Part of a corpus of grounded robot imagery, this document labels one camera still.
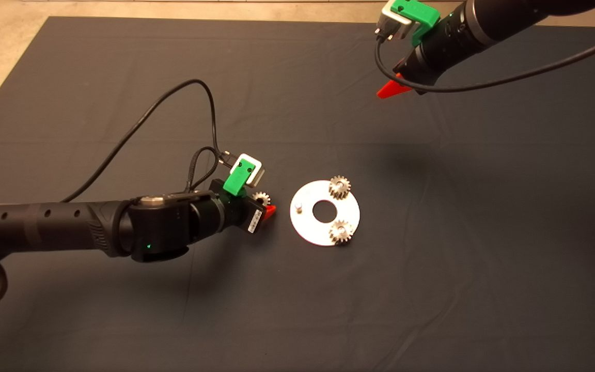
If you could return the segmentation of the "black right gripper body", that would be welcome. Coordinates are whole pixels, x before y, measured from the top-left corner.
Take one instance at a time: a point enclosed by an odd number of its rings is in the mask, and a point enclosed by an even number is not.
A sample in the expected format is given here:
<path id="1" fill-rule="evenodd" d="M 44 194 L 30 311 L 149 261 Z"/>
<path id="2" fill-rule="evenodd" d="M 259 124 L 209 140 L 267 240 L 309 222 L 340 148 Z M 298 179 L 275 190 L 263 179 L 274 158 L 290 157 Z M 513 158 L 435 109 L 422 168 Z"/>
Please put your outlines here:
<path id="1" fill-rule="evenodd" d="M 487 48 L 474 31 L 478 22 L 471 5 L 459 5 L 423 35 L 420 45 L 394 66 L 402 80 L 427 87 L 426 92 L 462 92 L 462 87 L 436 87 L 437 80 L 453 66 Z"/>

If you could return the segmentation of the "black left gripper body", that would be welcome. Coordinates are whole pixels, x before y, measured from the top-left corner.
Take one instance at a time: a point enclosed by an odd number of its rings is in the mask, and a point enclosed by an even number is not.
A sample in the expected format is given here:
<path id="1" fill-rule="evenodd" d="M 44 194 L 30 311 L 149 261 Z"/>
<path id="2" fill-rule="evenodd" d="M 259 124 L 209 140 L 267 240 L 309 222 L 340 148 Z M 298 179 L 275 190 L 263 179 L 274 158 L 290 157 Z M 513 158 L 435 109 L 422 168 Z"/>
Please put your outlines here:
<path id="1" fill-rule="evenodd" d="M 224 190 L 224 181 L 221 179 L 211 181 L 210 191 L 215 194 L 215 205 L 220 215 L 218 233 L 229 227 L 238 227 L 250 235 L 260 230 L 264 206 L 268 205 L 267 193 L 249 194 L 243 188 L 242 195 L 234 196 Z"/>

